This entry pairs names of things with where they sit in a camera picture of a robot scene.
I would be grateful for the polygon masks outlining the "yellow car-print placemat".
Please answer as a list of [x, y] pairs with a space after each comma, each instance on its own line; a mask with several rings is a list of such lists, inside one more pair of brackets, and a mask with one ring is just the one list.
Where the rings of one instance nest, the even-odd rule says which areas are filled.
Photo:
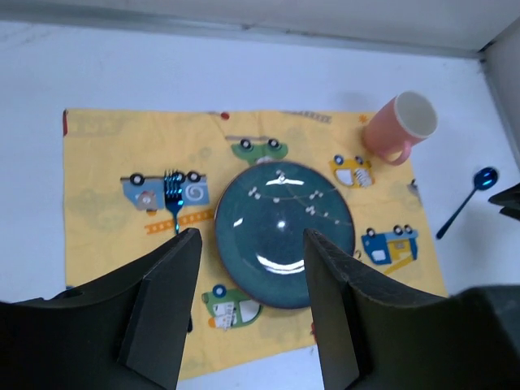
[[224, 189], [245, 169], [287, 159], [316, 170], [353, 216], [354, 255], [404, 284], [446, 292], [409, 163], [390, 167], [361, 143], [369, 112], [167, 113], [67, 110], [64, 129], [66, 281], [85, 284], [147, 254], [175, 233], [166, 171], [185, 175], [180, 228], [202, 236], [180, 378], [312, 345], [309, 309], [268, 308], [238, 288], [215, 243]]

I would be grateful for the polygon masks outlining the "teal ceramic plate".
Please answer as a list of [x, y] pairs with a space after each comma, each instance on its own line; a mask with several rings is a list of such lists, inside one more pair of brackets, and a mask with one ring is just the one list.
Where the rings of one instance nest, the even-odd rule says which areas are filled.
[[214, 217], [216, 247], [231, 280], [255, 301], [284, 310], [310, 304], [306, 229], [353, 254], [353, 216], [340, 191], [316, 170], [289, 161], [240, 173], [224, 190]]

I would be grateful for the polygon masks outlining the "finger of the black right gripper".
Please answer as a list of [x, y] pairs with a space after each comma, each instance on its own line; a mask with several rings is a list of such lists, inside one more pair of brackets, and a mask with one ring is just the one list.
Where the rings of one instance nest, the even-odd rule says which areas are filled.
[[491, 196], [488, 201], [500, 206], [500, 214], [520, 221], [520, 186], [513, 186]]

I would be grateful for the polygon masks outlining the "pink ceramic mug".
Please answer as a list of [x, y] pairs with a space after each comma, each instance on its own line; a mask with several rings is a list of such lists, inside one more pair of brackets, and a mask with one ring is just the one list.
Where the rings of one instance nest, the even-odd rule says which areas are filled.
[[425, 96], [414, 91], [396, 95], [362, 130], [365, 148], [389, 165], [399, 166], [412, 148], [431, 137], [438, 128], [438, 115]]

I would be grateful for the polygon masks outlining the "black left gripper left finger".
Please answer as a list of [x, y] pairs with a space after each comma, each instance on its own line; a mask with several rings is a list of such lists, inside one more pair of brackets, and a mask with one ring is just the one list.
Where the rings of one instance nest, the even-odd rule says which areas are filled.
[[175, 388], [201, 255], [189, 228], [49, 300], [2, 303], [2, 388]]

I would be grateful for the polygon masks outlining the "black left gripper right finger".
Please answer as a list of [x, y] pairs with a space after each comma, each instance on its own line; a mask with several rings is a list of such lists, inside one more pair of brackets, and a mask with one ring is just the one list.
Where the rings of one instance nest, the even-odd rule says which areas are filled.
[[516, 389], [519, 288], [439, 297], [304, 232], [314, 335], [327, 389]]

